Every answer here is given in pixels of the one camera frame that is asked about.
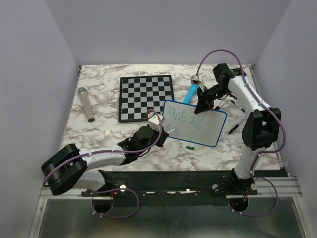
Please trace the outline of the blue framed whiteboard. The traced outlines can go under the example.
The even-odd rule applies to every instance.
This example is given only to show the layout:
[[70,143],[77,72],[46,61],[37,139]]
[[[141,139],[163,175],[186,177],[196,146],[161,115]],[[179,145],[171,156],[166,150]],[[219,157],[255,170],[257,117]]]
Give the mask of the blue framed whiteboard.
[[195,106],[182,102],[166,100],[164,103],[163,122],[169,137],[192,142],[207,147],[216,147],[224,128],[227,113],[217,110],[209,110],[200,114],[194,114]]

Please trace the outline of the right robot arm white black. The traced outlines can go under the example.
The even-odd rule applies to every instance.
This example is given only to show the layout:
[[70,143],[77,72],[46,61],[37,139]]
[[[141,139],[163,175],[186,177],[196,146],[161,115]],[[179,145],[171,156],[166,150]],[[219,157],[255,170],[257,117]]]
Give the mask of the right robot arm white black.
[[227,94],[233,94],[245,110],[247,120],[242,129],[245,147],[234,168],[236,177],[228,181],[229,191],[239,194],[246,188],[244,179],[250,179],[254,174],[259,154],[278,139],[281,111],[262,101],[243,70],[230,69],[227,64],[221,63],[213,69],[213,73],[217,84],[211,88],[200,85],[194,113],[197,115],[213,109],[214,101]]

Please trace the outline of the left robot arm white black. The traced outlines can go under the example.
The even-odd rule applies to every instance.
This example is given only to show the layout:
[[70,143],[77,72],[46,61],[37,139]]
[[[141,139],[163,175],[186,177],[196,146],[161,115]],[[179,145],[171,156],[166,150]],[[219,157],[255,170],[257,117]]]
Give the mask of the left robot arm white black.
[[162,147],[168,136],[169,133],[164,128],[156,131],[147,125],[142,126],[132,137],[102,150],[82,153],[75,144],[68,144],[42,164],[43,186],[50,188],[53,195],[61,195],[72,188],[81,187],[104,196],[109,192],[109,182],[102,172],[89,171],[105,166],[130,164],[146,155],[152,147]]

